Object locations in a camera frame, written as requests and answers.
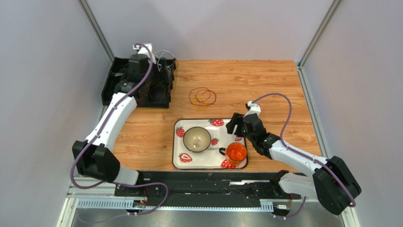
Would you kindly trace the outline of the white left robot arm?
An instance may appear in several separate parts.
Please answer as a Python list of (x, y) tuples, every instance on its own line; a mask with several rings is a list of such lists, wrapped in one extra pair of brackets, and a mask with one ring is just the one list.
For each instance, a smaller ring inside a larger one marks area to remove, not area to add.
[(152, 54), (141, 54), (140, 62), (148, 64), (148, 69), (142, 80), (129, 92), (114, 94), (101, 122), (84, 141), (74, 142), (72, 146), (74, 162), (70, 170), (70, 180), (75, 187), (90, 189), (90, 186), (82, 186), (75, 181), (74, 171), (80, 175), (99, 180), (95, 186), (102, 183), (114, 183), (128, 187), (136, 185), (140, 173), (123, 167), (114, 156), (113, 147), (126, 119), (137, 107), (133, 93), (149, 77), (155, 60)]

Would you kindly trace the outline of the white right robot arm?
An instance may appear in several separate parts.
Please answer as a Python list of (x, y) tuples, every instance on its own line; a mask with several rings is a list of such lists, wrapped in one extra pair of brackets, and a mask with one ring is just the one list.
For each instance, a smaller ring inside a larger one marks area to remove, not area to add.
[(330, 213), (340, 215), (354, 205), (362, 189), (343, 159), (318, 157), (292, 145), (280, 136), (269, 133), (255, 114), (233, 114), (226, 124), (228, 134), (248, 139), (256, 152), (283, 162), (302, 173), (284, 173), (278, 180), (286, 193), (315, 199)]

